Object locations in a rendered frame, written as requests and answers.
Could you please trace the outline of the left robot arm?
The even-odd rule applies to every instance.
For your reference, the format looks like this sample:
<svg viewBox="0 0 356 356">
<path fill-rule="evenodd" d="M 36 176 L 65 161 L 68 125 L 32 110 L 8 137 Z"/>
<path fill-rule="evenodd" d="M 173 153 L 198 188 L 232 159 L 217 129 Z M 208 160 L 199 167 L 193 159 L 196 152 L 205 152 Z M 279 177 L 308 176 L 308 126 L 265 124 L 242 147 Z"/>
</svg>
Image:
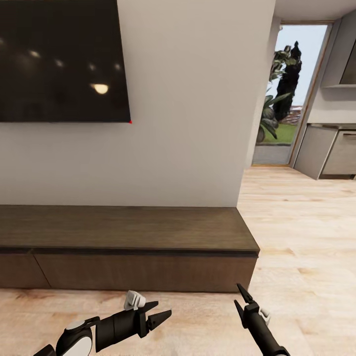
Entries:
<svg viewBox="0 0 356 356">
<path fill-rule="evenodd" d="M 68 325 L 59 338 L 56 350 L 48 344 L 33 356 L 88 356 L 92 347 L 92 326 L 95 325 L 95 351 L 114 345 L 138 334 L 146 337 L 172 315 L 172 310 L 148 316 L 145 313 L 159 305 L 158 301 L 146 303 L 146 299 L 134 290 L 128 290 L 124 311 L 100 320 L 98 316 Z"/>
</svg>

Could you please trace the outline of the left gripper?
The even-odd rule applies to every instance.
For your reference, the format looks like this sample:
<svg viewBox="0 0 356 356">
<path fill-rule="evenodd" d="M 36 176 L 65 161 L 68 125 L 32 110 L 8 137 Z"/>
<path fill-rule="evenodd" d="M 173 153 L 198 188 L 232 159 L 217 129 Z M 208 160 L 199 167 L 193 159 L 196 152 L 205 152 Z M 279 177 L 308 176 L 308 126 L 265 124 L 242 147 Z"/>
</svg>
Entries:
<svg viewBox="0 0 356 356">
<path fill-rule="evenodd" d="M 113 344 L 121 342 L 135 334 L 138 334 L 142 339 L 149 334 L 149 330 L 152 331 L 172 315 L 172 310 L 168 310 L 150 315 L 148 316 L 148 320 L 146 320 L 145 313 L 157 305 L 159 305 L 158 301 L 148 302 L 144 307 L 137 310 L 124 310 L 112 315 L 114 326 Z"/>
</svg>

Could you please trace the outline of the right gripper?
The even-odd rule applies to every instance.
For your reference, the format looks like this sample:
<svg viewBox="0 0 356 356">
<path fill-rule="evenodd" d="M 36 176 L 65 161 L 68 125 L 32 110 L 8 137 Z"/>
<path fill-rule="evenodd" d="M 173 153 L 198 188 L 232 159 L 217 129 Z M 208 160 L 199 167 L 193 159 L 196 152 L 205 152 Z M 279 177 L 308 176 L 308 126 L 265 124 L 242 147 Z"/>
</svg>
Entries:
<svg viewBox="0 0 356 356">
<path fill-rule="evenodd" d="M 238 300 L 234 299 L 235 307 L 237 308 L 243 327 L 250 330 L 258 344 L 259 340 L 262 339 L 263 336 L 271 334 L 271 331 L 259 314 L 259 304 L 253 300 L 251 295 L 241 284 L 237 284 L 237 286 L 248 305 L 243 309 L 238 303 Z"/>
</svg>

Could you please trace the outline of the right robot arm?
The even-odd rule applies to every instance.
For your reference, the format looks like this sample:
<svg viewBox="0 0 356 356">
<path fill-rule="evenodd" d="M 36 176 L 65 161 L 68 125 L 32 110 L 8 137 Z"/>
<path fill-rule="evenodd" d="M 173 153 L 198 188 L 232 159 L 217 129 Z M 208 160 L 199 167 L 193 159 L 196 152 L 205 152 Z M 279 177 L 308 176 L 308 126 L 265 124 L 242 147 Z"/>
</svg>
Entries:
<svg viewBox="0 0 356 356">
<path fill-rule="evenodd" d="M 243 299 L 248 303 L 244 309 L 234 299 L 235 307 L 237 308 L 242 325 L 245 329 L 249 329 L 256 343 L 260 347 L 264 356 L 290 356 L 290 353 L 283 346 L 280 346 L 271 331 L 268 328 L 270 323 L 271 312 L 265 308 L 261 308 L 257 302 L 253 300 L 247 290 L 237 284 Z"/>
</svg>

